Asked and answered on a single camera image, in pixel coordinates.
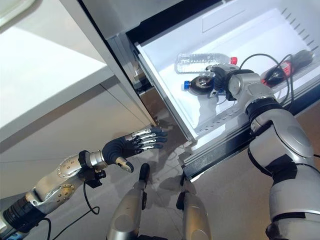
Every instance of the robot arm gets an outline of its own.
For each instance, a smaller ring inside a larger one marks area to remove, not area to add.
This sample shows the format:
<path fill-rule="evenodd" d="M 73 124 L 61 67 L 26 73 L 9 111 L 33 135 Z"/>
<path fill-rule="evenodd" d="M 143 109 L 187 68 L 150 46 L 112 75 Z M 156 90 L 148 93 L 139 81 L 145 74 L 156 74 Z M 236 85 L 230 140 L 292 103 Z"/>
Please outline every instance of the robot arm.
<path fill-rule="evenodd" d="M 133 132 L 108 142 L 102 151 L 81 151 L 68 157 L 50 174 L 44 176 L 25 196 L 0 212 L 0 239 L 22 239 L 47 214 L 64 204 L 84 182 L 92 188 L 101 186 L 103 170 L 117 164 L 133 172 L 133 165 L 126 158 L 145 150 L 162 148 L 167 141 L 160 128 L 153 127 Z"/>
<path fill-rule="evenodd" d="M 227 96 L 238 100 L 249 118 L 255 136 L 248 148 L 250 160 L 273 178 L 269 195 L 272 223 L 266 235 L 270 240 L 319 239 L 320 172 L 308 137 L 258 74 L 232 67 L 217 66 L 218 76 Z"/>

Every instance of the gray floor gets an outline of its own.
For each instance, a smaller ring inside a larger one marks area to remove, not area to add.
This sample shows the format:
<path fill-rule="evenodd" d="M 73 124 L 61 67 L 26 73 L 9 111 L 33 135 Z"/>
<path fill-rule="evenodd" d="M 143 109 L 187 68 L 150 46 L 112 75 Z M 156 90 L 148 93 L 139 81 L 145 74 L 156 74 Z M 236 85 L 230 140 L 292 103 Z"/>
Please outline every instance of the gray floor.
<path fill-rule="evenodd" d="M 130 161 L 135 172 L 128 174 L 117 166 L 106 169 L 107 178 L 96 189 L 87 189 L 92 206 L 100 206 L 100 214 L 88 214 L 64 232 L 59 239 L 106 238 L 108 224 L 121 198 L 138 179 L 142 163 L 151 166 L 150 183 L 146 188 L 147 205 L 142 212 L 140 233 L 160 236 L 169 240 L 182 238 L 182 212 L 176 209 L 180 192 L 181 167 L 177 161 L 185 142 L 169 113 L 154 102 L 160 125 L 169 132 L 168 142 L 162 150 L 143 152 Z M 320 153 L 320 104 L 298 117 L 309 135 L 316 153 Z M 269 220 L 269 189 L 272 179 L 259 172 L 249 161 L 246 151 L 225 160 L 206 171 L 194 183 L 209 215 L 215 240 L 267 240 L 265 228 Z M 52 236 L 64 226 L 86 212 L 82 189 L 48 217 L 52 220 Z M 45 239 L 47 223 L 41 222 L 27 240 Z"/>

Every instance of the open drawer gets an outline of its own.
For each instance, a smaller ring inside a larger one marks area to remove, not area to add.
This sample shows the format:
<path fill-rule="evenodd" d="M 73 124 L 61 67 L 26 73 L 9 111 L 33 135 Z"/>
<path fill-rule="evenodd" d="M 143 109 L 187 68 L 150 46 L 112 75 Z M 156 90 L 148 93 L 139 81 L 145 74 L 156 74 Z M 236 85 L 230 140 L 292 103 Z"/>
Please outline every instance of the open drawer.
<path fill-rule="evenodd" d="M 235 154 L 251 139 L 248 120 L 237 101 L 225 96 L 208 98 L 182 90 L 184 81 L 198 74 L 177 74 L 179 53 L 222 53 L 236 56 L 238 65 L 256 53 L 280 61 L 300 50 L 313 51 L 313 61 L 293 76 L 293 114 L 319 98 L 320 2 L 253 0 L 219 2 L 144 41 L 135 42 L 136 55 L 147 78 L 192 144 L 180 156 L 184 171 L 195 177 L 213 164 Z M 261 74 L 274 66 L 265 56 L 249 59 L 245 69 Z M 287 93 L 282 82 L 273 88 L 281 101 Z"/>

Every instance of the bottle cap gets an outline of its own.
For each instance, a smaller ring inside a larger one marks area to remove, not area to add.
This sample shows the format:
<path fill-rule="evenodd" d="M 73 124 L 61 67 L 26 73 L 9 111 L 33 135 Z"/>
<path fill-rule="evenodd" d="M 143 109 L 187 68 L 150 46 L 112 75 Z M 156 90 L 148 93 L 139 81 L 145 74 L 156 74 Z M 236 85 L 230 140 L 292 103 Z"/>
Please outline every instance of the bottle cap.
<path fill-rule="evenodd" d="M 237 65 L 238 58 L 236 56 L 232 56 L 230 59 L 230 64 Z"/>
<path fill-rule="evenodd" d="M 190 85 L 191 85 L 191 82 L 189 82 L 189 81 L 184 81 L 183 89 L 184 89 L 184 90 L 188 90 L 188 89 L 190 88 Z"/>

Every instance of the blue bottle cap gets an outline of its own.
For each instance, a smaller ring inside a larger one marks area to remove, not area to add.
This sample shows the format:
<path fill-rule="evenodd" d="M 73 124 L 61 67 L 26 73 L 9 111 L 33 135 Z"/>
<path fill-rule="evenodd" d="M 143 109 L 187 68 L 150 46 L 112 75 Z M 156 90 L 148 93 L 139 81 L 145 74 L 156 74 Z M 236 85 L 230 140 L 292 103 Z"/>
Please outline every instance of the blue bottle cap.
<path fill-rule="evenodd" d="M 184 81 L 183 89 L 188 90 L 190 88 L 191 82 L 190 81 Z"/>

